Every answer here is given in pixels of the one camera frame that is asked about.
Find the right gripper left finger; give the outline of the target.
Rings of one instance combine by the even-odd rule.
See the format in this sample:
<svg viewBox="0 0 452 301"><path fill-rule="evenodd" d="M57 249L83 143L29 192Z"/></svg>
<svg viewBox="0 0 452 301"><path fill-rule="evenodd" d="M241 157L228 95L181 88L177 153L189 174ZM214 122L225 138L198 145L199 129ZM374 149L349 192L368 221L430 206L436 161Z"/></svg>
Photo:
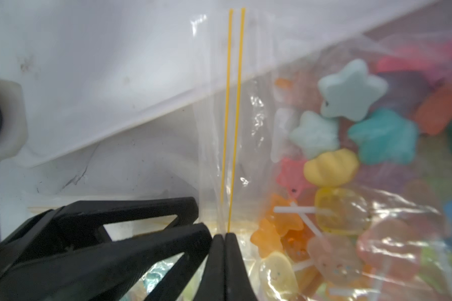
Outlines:
<svg viewBox="0 0 452 301"><path fill-rule="evenodd" d="M202 223L76 250L25 235L0 250L0 300L120 300L155 263L180 254L146 297L176 300L211 244Z"/></svg>

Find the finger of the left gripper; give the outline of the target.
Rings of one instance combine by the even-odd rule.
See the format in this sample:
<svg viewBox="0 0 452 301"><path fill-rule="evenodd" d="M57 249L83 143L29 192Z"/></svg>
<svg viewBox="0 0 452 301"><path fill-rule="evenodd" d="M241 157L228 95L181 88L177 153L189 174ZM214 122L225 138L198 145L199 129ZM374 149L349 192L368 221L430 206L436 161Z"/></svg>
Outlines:
<svg viewBox="0 0 452 301"><path fill-rule="evenodd" d="M110 238L100 230L105 224L135 221L139 219L173 216L168 228L193 224L198 218L198 204L193 197L151 200L76 201L58 209L49 209L27 219L0 243L0 251L6 245L23 237L45 215L51 213L61 247L90 247L93 243L106 242Z"/></svg>

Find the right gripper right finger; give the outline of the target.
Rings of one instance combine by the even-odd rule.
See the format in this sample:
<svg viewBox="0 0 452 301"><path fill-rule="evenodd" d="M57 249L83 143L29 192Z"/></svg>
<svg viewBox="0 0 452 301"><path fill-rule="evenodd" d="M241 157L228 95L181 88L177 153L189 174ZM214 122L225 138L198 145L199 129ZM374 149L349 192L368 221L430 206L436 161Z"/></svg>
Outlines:
<svg viewBox="0 0 452 301"><path fill-rule="evenodd" d="M257 301L234 233L225 235L225 299Z"/></svg>

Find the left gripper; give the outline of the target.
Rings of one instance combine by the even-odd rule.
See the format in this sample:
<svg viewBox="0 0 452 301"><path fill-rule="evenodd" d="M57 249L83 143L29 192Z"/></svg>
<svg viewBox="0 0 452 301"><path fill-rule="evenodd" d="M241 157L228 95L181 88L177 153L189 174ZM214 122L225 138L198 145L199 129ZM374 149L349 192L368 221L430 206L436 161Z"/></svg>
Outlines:
<svg viewBox="0 0 452 301"><path fill-rule="evenodd" d="M28 139L21 85L0 79L0 161L16 156Z"/></svg>

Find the small ziploc bag of candies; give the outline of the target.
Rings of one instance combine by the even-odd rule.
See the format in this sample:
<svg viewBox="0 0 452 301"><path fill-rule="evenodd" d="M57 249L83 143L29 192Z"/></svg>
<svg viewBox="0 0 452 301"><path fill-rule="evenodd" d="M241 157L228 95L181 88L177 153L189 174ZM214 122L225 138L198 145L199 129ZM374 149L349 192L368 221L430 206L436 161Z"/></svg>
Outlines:
<svg viewBox="0 0 452 301"><path fill-rule="evenodd" d="M245 76L246 10L198 129L212 248L176 300L452 300L452 26L355 34Z"/></svg>

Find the white plastic tray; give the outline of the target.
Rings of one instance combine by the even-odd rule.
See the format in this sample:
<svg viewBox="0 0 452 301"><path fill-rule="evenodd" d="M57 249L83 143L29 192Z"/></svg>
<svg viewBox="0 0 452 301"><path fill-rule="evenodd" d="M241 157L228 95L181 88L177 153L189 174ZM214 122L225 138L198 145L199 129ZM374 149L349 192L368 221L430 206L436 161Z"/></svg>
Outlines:
<svg viewBox="0 0 452 301"><path fill-rule="evenodd" d="M225 85L246 10L243 73L369 31L427 1L0 1L0 79L21 86L27 168L187 106L210 62Z"/></svg>

